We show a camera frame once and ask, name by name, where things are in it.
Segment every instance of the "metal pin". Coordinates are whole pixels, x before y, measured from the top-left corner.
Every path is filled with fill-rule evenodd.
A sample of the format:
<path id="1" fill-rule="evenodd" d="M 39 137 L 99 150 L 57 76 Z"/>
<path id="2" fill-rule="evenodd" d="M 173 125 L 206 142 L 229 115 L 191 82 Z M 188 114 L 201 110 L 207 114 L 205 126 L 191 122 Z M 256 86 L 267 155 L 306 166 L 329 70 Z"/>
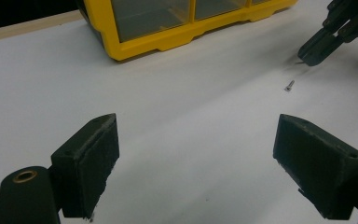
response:
<path id="1" fill-rule="evenodd" d="M 291 89 L 292 89 L 292 87 L 293 87 L 293 84 L 295 84 L 295 81 L 294 80 L 292 80 L 290 83 L 289 83 L 289 85 L 286 87 L 286 88 L 284 88 L 286 91 L 290 91 Z"/>

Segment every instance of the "yellow box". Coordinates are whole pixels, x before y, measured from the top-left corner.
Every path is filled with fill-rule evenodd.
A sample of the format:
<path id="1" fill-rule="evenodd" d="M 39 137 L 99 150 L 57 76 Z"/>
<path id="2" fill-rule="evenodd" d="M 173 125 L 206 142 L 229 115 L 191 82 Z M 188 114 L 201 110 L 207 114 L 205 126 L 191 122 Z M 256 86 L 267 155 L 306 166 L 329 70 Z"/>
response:
<path id="1" fill-rule="evenodd" d="M 77 0 L 80 11 L 118 61 L 191 42 L 207 31 L 258 21 L 297 0 Z"/>

